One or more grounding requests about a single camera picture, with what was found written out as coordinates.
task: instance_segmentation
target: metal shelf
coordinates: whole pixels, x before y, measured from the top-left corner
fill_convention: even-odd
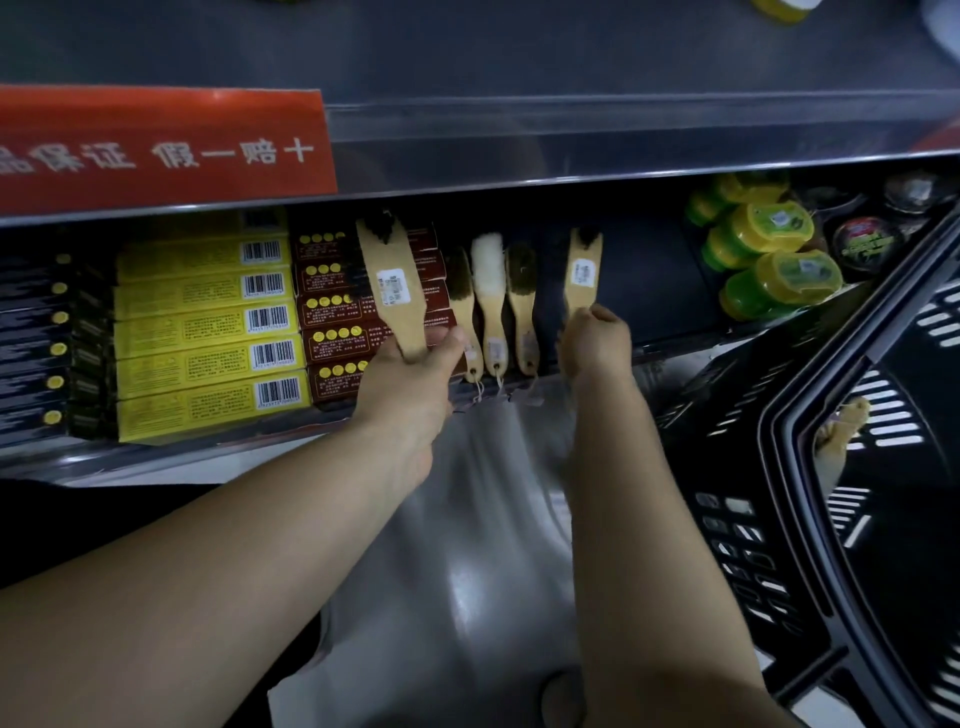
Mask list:
[[[12,0],[0,22],[6,82],[320,88],[345,197],[911,156],[960,115],[903,0],[792,27],[748,0]]]

